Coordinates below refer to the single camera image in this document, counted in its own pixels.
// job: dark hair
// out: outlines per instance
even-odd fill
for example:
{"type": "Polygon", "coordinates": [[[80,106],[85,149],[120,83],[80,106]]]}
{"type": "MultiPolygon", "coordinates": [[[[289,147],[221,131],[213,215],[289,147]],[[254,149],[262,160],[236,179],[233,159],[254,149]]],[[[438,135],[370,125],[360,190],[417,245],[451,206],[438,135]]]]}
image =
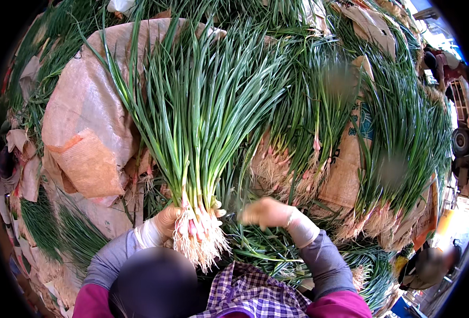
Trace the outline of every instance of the dark hair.
{"type": "Polygon", "coordinates": [[[456,241],[458,241],[458,240],[455,239],[453,241],[453,244],[454,244],[454,251],[453,251],[454,261],[452,262],[452,265],[450,265],[450,268],[448,270],[447,275],[452,275],[454,273],[455,267],[459,264],[460,257],[462,256],[462,247],[460,247],[456,241]]]}

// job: person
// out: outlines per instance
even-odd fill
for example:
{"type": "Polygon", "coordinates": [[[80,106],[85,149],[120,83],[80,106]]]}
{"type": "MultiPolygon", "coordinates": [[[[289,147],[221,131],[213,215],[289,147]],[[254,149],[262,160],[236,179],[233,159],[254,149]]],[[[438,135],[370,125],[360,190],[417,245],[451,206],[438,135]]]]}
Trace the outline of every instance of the person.
{"type": "Polygon", "coordinates": [[[449,99],[454,100],[450,83],[462,76],[469,84],[469,70],[466,63],[458,60],[454,54],[436,50],[428,44],[423,53],[422,68],[430,69],[439,83],[439,89],[445,92],[449,99]]]}
{"type": "Polygon", "coordinates": [[[352,283],[351,270],[326,232],[296,207],[269,197],[247,205],[240,221],[263,229],[278,226],[288,231],[312,273],[315,286],[312,301],[255,266],[237,261],[218,272],[207,288],[206,297],[200,296],[200,284],[192,287],[198,292],[191,292],[190,272],[179,257],[169,254],[179,253],[162,248],[172,237],[174,222],[180,214],[181,209],[167,207],[98,251],[77,295],[73,317],[372,316],[352,283]],[[163,256],[138,257],[142,253],[163,256]]]}
{"type": "Polygon", "coordinates": [[[455,240],[446,253],[425,242],[400,271],[399,288],[421,290],[440,283],[444,276],[453,274],[461,255],[462,249],[455,240]]]}

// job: latex glove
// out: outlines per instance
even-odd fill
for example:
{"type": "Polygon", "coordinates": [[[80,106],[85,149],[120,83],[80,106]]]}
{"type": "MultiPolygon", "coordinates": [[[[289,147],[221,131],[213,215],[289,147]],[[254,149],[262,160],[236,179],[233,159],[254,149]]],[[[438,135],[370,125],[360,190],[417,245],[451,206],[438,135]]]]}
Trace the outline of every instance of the latex glove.
{"type": "Polygon", "coordinates": [[[444,80],[441,80],[440,83],[439,83],[439,90],[441,92],[445,92],[446,91],[446,85],[444,84],[444,80]]]}
{"type": "Polygon", "coordinates": [[[264,197],[249,204],[240,216],[242,224],[258,224],[266,227],[280,226],[286,229],[298,248],[304,248],[319,235],[319,227],[296,207],[264,197]]]}
{"type": "MultiPolygon", "coordinates": [[[[222,217],[225,215],[226,210],[219,209],[222,206],[220,201],[217,201],[212,205],[215,210],[216,217],[222,217]]],[[[173,237],[176,220],[181,216],[182,209],[175,207],[173,204],[167,206],[165,209],[160,211],[153,218],[144,221],[140,226],[134,229],[137,241],[142,248],[149,247],[161,247],[164,243],[173,237]]],[[[222,225],[221,221],[217,221],[217,226],[222,225]]],[[[204,237],[203,232],[196,230],[197,239],[201,240],[204,237]]]]}

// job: tire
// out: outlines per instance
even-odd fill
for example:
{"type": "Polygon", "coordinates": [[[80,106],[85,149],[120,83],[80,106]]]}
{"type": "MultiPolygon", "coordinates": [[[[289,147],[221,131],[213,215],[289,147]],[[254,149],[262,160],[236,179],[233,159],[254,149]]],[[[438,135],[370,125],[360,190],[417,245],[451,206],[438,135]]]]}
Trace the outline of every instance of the tire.
{"type": "Polygon", "coordinates": [[[452,134],[454,155],[462,157],[469,154],[469,132],[465,129],[457,128],[452,134]]]}

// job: plaid shirt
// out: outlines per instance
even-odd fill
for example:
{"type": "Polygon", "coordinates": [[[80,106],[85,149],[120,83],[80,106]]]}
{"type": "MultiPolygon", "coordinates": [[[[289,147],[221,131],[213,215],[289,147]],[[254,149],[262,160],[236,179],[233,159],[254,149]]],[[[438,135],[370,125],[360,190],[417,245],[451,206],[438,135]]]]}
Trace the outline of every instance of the plaid shirt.
{"type": "Polygon", "coordinates": [[[212,283],[206,310],[193,318],[218,318],[230,312],[249,317],[308,317],[310,300],[255,266],[234,261],[212,283]]]}

